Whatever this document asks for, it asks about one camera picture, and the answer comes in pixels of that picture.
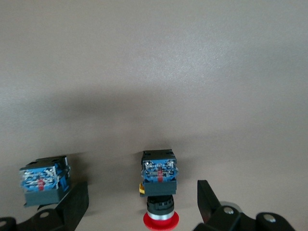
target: red plastic part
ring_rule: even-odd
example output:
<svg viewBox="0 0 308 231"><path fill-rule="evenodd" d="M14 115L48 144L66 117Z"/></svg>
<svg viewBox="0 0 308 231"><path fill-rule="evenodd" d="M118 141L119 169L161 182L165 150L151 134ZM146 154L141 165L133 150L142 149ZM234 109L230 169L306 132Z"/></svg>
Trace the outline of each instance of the red plastic part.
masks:
<svg viewBox="0 0 308 231"><path fill-rule="evenodd" d="M178 225L179 220L179 215L176 212L168 220L154 220L149 217L148 213L143 216L143 223L152 231L171 231Z"/></svg>

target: screw hole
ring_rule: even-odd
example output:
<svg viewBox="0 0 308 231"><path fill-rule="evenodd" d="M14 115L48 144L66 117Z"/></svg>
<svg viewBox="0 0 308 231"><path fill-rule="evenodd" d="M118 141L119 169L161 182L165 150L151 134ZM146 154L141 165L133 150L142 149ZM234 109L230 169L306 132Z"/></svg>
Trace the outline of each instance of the screw hole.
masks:
<svg viewBox="0 0 308 231"><path fill-rule="evenodd" d="M45 217L47 217L49 215L49 212L43 212L43 213L41 213L40 214L40 218L45 218Z"/></svg>
<svg viewBox="0 0 308 231"><path fill-rule="evenodd" d="M2 227L2 226L5 226L6 225L6 220L2 220L2 221L0 221L0 227Z"/></svg>

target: blue electrical component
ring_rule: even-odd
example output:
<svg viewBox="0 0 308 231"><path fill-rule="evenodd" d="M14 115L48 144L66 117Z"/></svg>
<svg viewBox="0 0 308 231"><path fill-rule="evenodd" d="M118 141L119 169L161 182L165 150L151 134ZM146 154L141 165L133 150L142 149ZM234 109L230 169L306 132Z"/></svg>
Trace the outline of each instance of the blue electrical component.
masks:
<svg viewBox="0 0 308 231"><path fill-rule="evenodd" d="M171 149L143 151L140 196L172 195L177 188L177 159Z"/></svg>
<svg viewBox="0 0 308 231"><path fill-rule="evenodd" d="M70 166L66 156L37 159L19 170L26 204L55 204L70 188Z"/></svg>

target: black bracket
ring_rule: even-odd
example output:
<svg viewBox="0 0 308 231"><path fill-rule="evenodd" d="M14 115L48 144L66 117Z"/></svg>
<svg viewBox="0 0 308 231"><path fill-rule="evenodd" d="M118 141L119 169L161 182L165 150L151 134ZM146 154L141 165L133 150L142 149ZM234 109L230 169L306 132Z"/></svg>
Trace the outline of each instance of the black bracket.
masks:
<svg viewBox="0 0 308 231"><path fill-rule="evenodd" d="M278 214L259 213L254 220L231 206L222 206L206 180L199 180L197 189L204 223L193 231L295 231Z"/></svg>
<svg viewBox="0 0 308 231"><path fill-rule="evenodd" d="M88 207L88 184L78 183L55 209L39 211L20 224L11 217L0 218L0 231L74 231Z"/></svg>

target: silver metal ring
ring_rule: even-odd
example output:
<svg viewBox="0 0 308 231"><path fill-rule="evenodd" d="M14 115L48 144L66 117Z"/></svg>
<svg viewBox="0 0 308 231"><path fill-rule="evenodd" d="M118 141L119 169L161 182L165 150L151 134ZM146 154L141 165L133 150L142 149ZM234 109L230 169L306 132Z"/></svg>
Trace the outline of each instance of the silver metal ring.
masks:
<svg viewBox="0 0 308 231"><path fill-rule="evenodd" d="M168 213L165 215L156 215L148 211L149 217L152 218L153 220L168 220L169 218L172 218L173 214L174 214L174 210L171 213Z"/></svg>

